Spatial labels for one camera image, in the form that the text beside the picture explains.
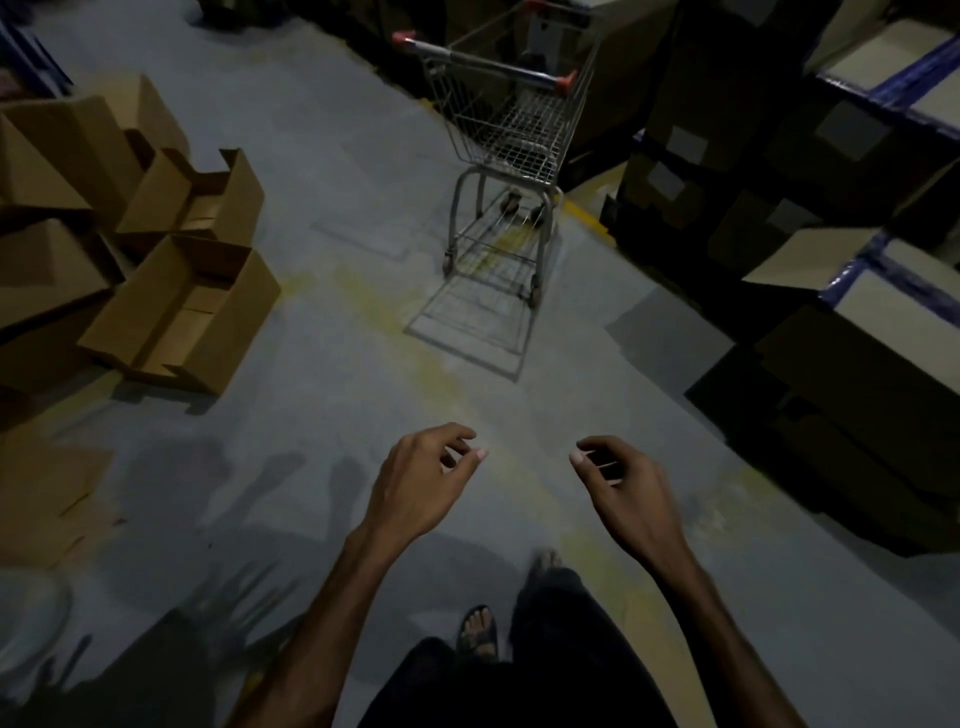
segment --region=black sandal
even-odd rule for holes
[[[483,610],[490,612],[490,624],[482,632],[467,636],[467,622]],[[493,654],[480,654],[477,650],[480,647],[488,645],[493,646]],[[500,661],[500,648],[496,639],[496,619],[493,618],[493,611],[486,604],[481,604],[469,610],[463,619],[460,620],[460,629],[457,631],[457,659],[460,662],[480,662],[496,663]]]

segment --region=forearm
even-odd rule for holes
[[[231,728],[300,728],[333,721],[373,597],[402,549],[352,532],[271,673]]]
[[[683,552],[657,579],[684,630],[719,728],[805,728],[712,579],[688,549]]]

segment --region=left hand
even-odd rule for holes
[[[360,528],[399,554],[436,527],[487,456],[465,442],[474,437],[476,432],[456,423],[401,437],[380,466]],[[459,462],[450,450],[460,454]]]

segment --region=black pants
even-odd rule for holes
[[[360,728],[398,725],[614,725],[676,728],[643,663],[570,569],[516,598],[512,663],[458,662],[436,637],[414,647]]]

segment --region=foot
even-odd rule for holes
[[[457,636],[457,656],[484,663],[497,661],[496,622],[489,608],[474,607],[464,617]]]
[[[556,548],[545,548],[537,554],[534,559],[534,565],[527,574],[527,584],[532,584],[543,577],[551,569],[562,569],[564,560],[560,558],[560,552]]]

